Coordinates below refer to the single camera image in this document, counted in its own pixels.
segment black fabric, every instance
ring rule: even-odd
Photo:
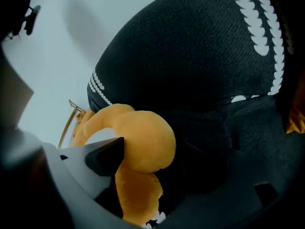
[[[115,187],[115,181],[113,179],[110,187],[105,189],[96,199],[95,201],[107,209],[112,214],[122,218],[123,211],[120,205],[118,193]]]
[[[150,110],[266,94],[275,71],[272,36],[266,29],[270,50],[262,57],[247,27],[235,0],[156,0],[119,31],[99,60],[103,94],[112,103]],[[98,93],[90,96],[107,106]]]
[[[264,15],[260,1],[251,1]],[[266,56],[254,50],[236,0],[156,0],[119,31],[95,68],[87,88],[93,111],[129,104],[156,112],[174,130],[174,161],[156,172],[163,187],[159,212],[166,216],[188,194],[221,185],[226,170],[219,150],[236,149],[267,164],[279,175],[272,184],[279,194],[300,166],[305,135],[285,134],[294,59],[284,40],[283,87],[277,97],[267,95],[276,62],[267,18],[260,18],[268,38]],[[231,103],[238,95],[247,100]]]

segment white wall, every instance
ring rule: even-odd
[[[57,146],[72,108],[88,109],[86,87],[119,29],[154,0],[31,0],[41,5],[31,36],[2,43],[9,62],[34,90],[19,126]]]

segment orange plush toy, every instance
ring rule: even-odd
[[[91,118],[84,116],[73,146],[86,144],[98,131],[110,127],[124,137],[124,159],[115,174],[123,219],[141,226],[158,210],[163,190],[154,172],[173,161],[176,141],[167,122],[150,111],[135,111],[126,104],[110,105]]]

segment white decorative trim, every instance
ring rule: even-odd
[[[92,84],[91,84],[91,81],[93,81],[92,76],[91,76],[90,81],[89,81],[89,87],[91,88],[91,90],[92,90],[93,92],[95,92],[95,89],[93,88],[93,86],[92,86]]]
[[[236,3],[241,7],[240,11],[245,16],[245,22],[249,25],[248,30],[253,35],[251,39],[255,44],[255,51],[261,56],[266,56],[269,52],[269,46],[267,45],[267,37],[264,36],[265,29],[262,27],[263,22],[259,18],[258,11],[254,9],[254,2],[250,0],[236,0]]]
[[[275,66],[275,74],[273,80],[273,86],[268,92],[268,95],[274,95],[279,92],[282,85],[282,70],[284,69],[284,47],[283,47],[283,38],[282,32],[280,29],[280,23],[278,22],[277,15],[275,13],[274,7],[271,5],[270,0],[259,0],[261,2],[261,6],[264,9],[265,16],[268,19],[268,24],[270,26],[270,32],[273,36],[272,41],[274,44],[274,59],[276,64]]]
[[[239,102],[239,101],[242,101],[242,100],[246,100],[246,97],[243,96],[243,95],[238,95],[236,97],[234,97],[231,101],[231,103],[234,103],[234,102]]]
[[[157,224],[160,224],[161,222],[163,222],[166,219],[166,215],[164,212],[159,213],[159,211],[157,210],[155,216],[153,218],[151,218],[151,220],[156,220]]]
[[[96,85],[93,77],[91,76],[91,82],[92,82],[92,85],[93,87],[95,88],[95,90],[98,92],[98,94],[102,97],[103,100],[105,100],[105,102],[108,104],[108,105],[112,105],[112,103],[105,97],[105,95],[101,92],[100,88]]]
[[[144,224],[141,226],[142,228],[145,228],[145,229],[152,229],[152,226],[151,224],[147,223],[147,224]]]
[[[99,86],[99,88],[101,90],[105,90],[105,87],[102,85],[102,83],[100,82],[99,78],[97,77],[95,70],[93,71],[93,77],[94,77],[97,85]]]

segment plush toy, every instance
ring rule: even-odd
[[[76,125],[75,125],[74,130],[73,130],[73,134],[72,134],[73,137],[75,137],[78,128],[80,128],[80,127],[81,127],[87,120],[89,120],[93,115],[94,115],[94,112],[93,112],[91,109],[89,109],[86,113],[81,112],[81,113],[78,113],[78,114],[75,116]]]
[[[305,70],[302,70],[289,113],[286,133],[305,134]]]
[[[93,134],[106,127],[124,137],[124,159],[115,174],[123,219],[141,226],[158,211],[163,189],[154,172],[167,168],[174,159],[173,130],[154,112],[113,104],[82,117],[72,146],[86,144]]]

